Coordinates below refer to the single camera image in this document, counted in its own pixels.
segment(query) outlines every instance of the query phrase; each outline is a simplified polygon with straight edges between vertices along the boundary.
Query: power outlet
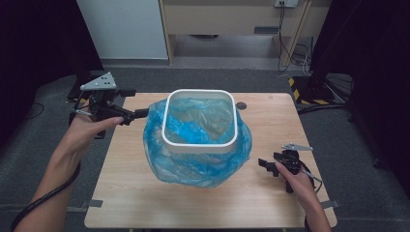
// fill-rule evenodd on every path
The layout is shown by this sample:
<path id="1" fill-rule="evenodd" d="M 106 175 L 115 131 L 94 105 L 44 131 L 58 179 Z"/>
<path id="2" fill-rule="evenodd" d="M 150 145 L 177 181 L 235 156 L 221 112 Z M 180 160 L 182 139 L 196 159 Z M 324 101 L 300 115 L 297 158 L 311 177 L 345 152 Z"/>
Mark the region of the power outlet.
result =
<path id="1" fill-rule="evenodd" d="M 282 7 L 282 5 L 280 4 L 281 2 L 283 3 L 285 8 L 296 8 L 298 6 L 299 0 L 276 0 L 275 7 Z"/>

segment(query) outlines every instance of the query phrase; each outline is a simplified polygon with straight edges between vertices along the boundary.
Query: hand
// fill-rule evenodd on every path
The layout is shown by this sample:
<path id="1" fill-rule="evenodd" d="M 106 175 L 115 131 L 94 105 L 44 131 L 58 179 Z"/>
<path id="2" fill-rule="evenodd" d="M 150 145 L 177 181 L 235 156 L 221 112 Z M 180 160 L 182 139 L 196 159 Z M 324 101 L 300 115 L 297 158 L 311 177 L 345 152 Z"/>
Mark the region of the hand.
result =
<path id="1" fill-rule="evenodd" d="M 283 164 L 276 162 L 280 174 L 289 182 L 294 192 L 298 195 L 299 202 L 307 214 L 307 224 L 310 231 L 313 232 L 329 232 L 331 226 L 328 218 L 325 215 L 319 199 L 314 192 L 308 175 L 299 171 L 298 174 L 293 175 Z"/>
<path id="2" fill-rule="evenodd" d="M 69 129 L 67 130 L 58 148 L 66 150 L 66 154 L 76 155 L 81 160 L 93 141 L 94 137 L 101 131 L 114 128 L 123 122 L 122 117 L 114 117 L 99 122 L 93 122 L 88 116 L 76 114 Z"/>
<path id="3" fill-rule="evenodd" d="M 317 196 L 311 185 L 310 178 L 307 174 L 300 171 L 298 174 L 293 175 L 287 168 L 280 162 L 275 163 L 278 171 L 286 179 L 295 193 L 298 195 L 299 201 L 302 207 L 306 207 L 306 204 L 311 201 L 316 201 Z"/>

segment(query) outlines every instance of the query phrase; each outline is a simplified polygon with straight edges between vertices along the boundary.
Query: right hand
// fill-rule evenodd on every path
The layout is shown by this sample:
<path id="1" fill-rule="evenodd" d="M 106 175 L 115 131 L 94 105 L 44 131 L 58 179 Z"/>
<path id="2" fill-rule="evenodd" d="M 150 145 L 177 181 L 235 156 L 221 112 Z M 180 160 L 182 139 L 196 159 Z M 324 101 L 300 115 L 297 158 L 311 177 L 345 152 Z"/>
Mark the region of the right hand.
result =
<path id="1" fill-rule="evenodd" d="M 319 202 L 316 193 L 314 192 L 313 186 L 311 185 L 310 177 L 307 174 L 299 171 L 298 174 L 293 175 L 280 162 L 276 162 L 275 165 L 283 178 L 289 182 L 290 186 L 297 194 L 299 201 L 301 202 L 301 205 L 304 209 L 312 203 Z"/>

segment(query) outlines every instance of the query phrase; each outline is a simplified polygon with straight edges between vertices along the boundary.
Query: blue plastic bag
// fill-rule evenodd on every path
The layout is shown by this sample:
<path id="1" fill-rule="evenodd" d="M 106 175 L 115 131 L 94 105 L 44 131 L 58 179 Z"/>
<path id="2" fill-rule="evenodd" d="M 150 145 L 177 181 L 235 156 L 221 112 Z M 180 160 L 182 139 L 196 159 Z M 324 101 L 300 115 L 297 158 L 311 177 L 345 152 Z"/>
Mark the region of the blue plastic bag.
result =
<path id="1" fill-rule="evenodd" d="M 165 136 L 174 143 L 225 144 L 234 137 L 232 101 L 177 98 L 169 103 Z"/>
<path id="2" fill-rule="evenodd" d="M 143 135 L 147 160 L 159 180 L 194 187 L 214 188 L 227 180 L 249 159 L 252 146 L 251 134 L 248 126 L 242 121 L 239 111 L 237 111 L 238 136 L 231 152 L 226 154 L 170 152 L 164 146 L 161 136 L 165 106 L 166 100 L 150 105 Z M 203 134 L 203 137 L 207 137 L 206 139 L 209 139 L 209 136 L 208 132 Z"/>

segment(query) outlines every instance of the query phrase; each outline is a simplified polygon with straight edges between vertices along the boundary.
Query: white cabinet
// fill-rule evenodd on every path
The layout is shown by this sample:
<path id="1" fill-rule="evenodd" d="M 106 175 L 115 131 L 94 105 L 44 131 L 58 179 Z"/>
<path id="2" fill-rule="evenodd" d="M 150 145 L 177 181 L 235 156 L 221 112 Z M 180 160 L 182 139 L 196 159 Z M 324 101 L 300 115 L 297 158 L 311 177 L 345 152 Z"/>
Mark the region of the white cabinet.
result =
<path id="1" fill-rule="evenodd" d="M 77 3 L 101 59 L 168 59 L 159 1 Z"/>

